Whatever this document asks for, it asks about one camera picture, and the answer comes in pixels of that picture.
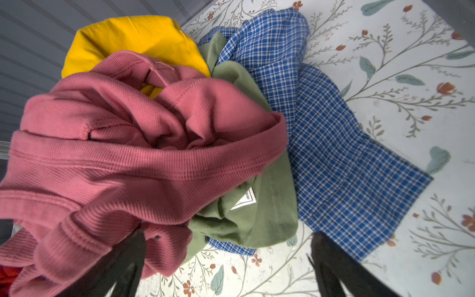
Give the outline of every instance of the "floral patterned surface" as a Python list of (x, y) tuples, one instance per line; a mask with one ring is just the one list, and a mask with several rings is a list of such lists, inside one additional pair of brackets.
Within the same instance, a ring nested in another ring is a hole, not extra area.
[[(184, 28), (240, 26), (293, 7), (309, 22), (305, 62), (340, 88), (362, 128), (435, 180), (363, 265), (405, 297), (473, 296), (474, 49), (420, 0), (220, 0)], [(137, 296), (320, 296), (302, 223), (285, 243), (239, 256), (207, 246)]]

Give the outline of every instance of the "green fabric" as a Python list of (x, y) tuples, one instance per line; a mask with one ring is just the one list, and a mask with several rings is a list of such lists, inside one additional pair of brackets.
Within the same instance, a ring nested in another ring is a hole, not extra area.
[[(233, 61), (216, 66), (225, 44), (226, 39), (217, 32), (211, 42), (199, 47), (211, 77), (233, 83), (264, 109), (271, 111), (266, 98), (244, 67)], [(257, 202), (231, 210), (251, 186)], [(285, 151), (261, 176), (213, 201), (191, 219), (188, 227), (193, 231), (193, 240), (187, 259), (192, 258), (194, 254), (191, 253), (199, 252), (202, 235), (256, 249), (291, 238), (297, 231), (297, 223), (297, 199)]]

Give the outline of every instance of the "yellow garment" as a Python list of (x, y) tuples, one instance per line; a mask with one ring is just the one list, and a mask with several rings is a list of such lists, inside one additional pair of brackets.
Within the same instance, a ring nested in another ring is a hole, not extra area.
[[(61, 76), (89, 71), (119, 50), (146, 54), (172, 65), (189, 66), (210, 76), (196, 43), (183, 33), (175, 20), (162, 16), (106, 19), (80, 29), (67, 53)], [(151, 98), (160, 91), (152, 86), (142, 89)]]

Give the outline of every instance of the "gray slatted wall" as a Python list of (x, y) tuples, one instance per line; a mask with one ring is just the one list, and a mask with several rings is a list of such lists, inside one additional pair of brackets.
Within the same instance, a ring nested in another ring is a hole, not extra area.
[(28, 98), (61, 78), (76, 30), (107, 18), (164, 15), (184, 25), (213, 0), (0, 0), (0, 141)]

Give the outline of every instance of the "red fabric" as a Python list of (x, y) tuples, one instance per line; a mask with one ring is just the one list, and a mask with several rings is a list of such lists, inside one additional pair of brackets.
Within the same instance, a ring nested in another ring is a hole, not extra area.
[[(151, 100), (143, 83), (164, 90)], [(139, 225), (142, 276), (170, 276), (191, 217), (261, 174), (286, 135), (282, 114), (232, 84), (149, 56), (64, 78), (27, 102), (0, 184), (0, 218), (24, 226), (0, 247), (0, 264), (24, 267), (11, 296), (58, 294)]]
[(0, 266), (0, 297), (8, 297), (8, 291), (21, 268)]

